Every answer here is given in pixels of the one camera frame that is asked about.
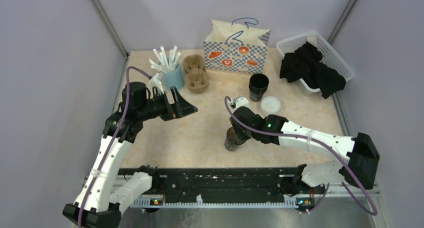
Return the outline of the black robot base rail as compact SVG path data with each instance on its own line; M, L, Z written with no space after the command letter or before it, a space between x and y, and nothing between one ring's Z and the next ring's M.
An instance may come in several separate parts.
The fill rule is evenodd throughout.
M130 205L155 212L185 209L311 209L325 186L302 183L293 167L266 168L121 168L114 187L135 172L152 176L151 188Z

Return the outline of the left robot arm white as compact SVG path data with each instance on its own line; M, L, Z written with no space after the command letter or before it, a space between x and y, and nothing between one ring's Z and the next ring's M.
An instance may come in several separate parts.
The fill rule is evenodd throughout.
M134 144L145 121L161 118L171 121L198 111L176 87L171 88L174 102L156 88L143 82L126 84L118 110L105 121L100 148L80 194L66 204L62 214L79 228L117 228L123 214L143 193L154 195L160 181L136 171L121 187L113 190L122 162Z

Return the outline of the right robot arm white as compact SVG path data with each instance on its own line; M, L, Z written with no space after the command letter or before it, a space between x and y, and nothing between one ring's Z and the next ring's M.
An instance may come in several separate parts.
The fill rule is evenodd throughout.
M331 160L298 166L293 188L299 194L307 194L312 188L326 183L347 182L365 190L374 187L380 154L368 134L328 134L283 116L270 114L261 117L245 106L231 114L230 122L242 141L253 139L263 144L295 147Z

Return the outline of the black coffee cup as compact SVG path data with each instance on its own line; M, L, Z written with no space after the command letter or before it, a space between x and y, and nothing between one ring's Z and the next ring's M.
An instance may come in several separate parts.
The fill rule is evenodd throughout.
M246 141L240 139L237 134L236 131L233 127L229 128L226 132L226 137L225 137L225 141L224 141L224 147L230 151L230 152L235 152L236 150L239 149L240 146L242 146Z

